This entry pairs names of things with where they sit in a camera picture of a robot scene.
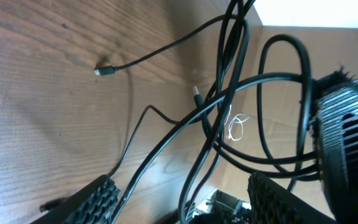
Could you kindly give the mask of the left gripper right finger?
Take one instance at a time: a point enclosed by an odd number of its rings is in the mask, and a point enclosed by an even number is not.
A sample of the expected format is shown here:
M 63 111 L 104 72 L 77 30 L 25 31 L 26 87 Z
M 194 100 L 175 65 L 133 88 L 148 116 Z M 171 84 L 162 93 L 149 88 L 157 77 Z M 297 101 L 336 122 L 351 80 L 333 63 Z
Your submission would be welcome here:
M 249 177 L 247 191 L 252 207 L 252 223 L 332 224 L 336 222 L 259 172 Z

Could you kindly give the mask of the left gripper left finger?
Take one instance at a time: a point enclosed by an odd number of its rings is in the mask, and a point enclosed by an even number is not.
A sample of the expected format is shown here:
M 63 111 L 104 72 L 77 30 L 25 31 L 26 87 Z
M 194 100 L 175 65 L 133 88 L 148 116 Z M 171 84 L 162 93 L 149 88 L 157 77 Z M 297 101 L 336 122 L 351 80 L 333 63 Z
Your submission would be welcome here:
M 42 216 L 32 224 L 110 223 L 120 190 L 106 174 L 69 196 L 40 206 Z

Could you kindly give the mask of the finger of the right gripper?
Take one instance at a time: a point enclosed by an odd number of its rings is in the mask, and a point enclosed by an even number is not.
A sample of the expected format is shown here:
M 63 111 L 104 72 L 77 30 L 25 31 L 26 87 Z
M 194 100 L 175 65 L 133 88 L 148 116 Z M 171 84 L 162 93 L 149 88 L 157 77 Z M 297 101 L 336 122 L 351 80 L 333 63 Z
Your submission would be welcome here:
M 313 146 L 329 208 L 358 223 L 358 80 L 342 68 L 313 82 Z

